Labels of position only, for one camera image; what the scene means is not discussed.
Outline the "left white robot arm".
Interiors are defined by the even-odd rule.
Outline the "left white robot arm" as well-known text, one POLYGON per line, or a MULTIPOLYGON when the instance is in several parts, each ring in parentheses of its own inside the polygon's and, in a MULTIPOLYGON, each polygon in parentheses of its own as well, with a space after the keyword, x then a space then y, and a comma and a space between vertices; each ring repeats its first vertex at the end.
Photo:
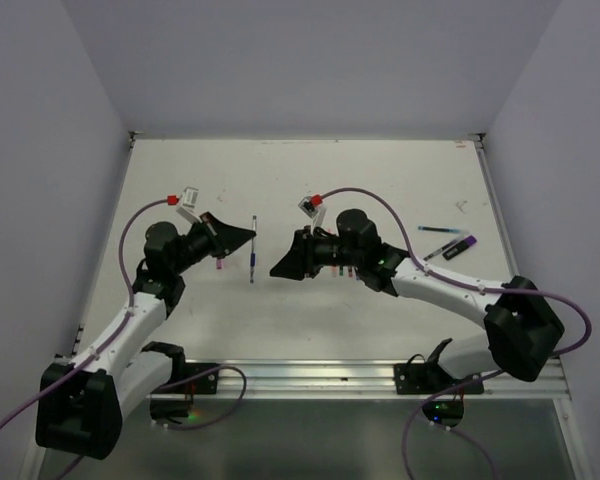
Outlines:
POLYGON ((207 257, 223 259, 255 236, 211 213, 185 234, 170 222, 151 225, 129 305, 81 353, 42 374, 36 443, 102 460, 114 449, 125 418, 148 395, 191 385, 183 348, 148 338, 178 305, 183 272, 207 257))

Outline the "teal pen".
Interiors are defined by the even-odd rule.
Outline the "teal pen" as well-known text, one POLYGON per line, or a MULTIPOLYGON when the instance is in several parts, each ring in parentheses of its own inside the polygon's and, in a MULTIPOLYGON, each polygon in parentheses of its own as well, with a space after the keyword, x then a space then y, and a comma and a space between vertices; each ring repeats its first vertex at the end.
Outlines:
POLYGON ((469 231, 466 229, 459 228, 450 228, 450 227, 433 227, 433 226, 418 226, 417 229, 419 231, 424 232, 435 232, 435 233, 445 233, 445 234, 454 234, 454 235, 464 235, 468 234, 469 231))

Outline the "black purple highlighter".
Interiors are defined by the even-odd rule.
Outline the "black purple highlighter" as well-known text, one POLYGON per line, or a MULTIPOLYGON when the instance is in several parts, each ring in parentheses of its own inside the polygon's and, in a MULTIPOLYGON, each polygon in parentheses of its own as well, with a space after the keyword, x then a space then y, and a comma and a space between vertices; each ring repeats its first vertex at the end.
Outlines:
POLYGON ((442 256, 446 261, 450 261, 473 247, 476 243, 477 239, 473 235, 469 235, 445 250, 442 256))

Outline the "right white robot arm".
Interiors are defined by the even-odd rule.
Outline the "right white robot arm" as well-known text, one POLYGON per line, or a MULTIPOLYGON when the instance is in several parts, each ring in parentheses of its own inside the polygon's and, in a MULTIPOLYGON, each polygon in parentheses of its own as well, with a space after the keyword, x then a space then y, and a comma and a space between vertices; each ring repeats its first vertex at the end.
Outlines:
POLYGON ((408 251, 384 242, 365 212, 349 209, 337 231, 303 227, 289 251, 271 268, 274 278, 302 281, 326 266, 352 268, 369 289, 423 301, 480 327, 466 339, 444 339, 414 372, 431 389, 448 392, 478 373, 501 370, 535 381, 564 334, 564 326, 535 285, 515 276, 498 283, 418 267, 408 251))

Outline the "purple pen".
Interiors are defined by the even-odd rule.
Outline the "purple pen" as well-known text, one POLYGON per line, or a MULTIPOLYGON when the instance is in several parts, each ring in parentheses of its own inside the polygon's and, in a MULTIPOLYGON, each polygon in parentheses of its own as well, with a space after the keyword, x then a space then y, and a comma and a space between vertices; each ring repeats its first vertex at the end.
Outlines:
POLYGON ((447 242, 446 244, 444 244, 443 246, 441 246, 438 249, 434 250, 433 252, 427 254, 425 257, 423 257, 423 260, 426 262, 426 261, 431 260, 432 258, 435 258, 438 255, 441 255, 446 250, 448 250, 451 247, 453 247, 456 244, 458 244, 461 240, 463 240, 463 238, 461 236, 457 237, 457 238, 454 238, 453 240, 447 242))

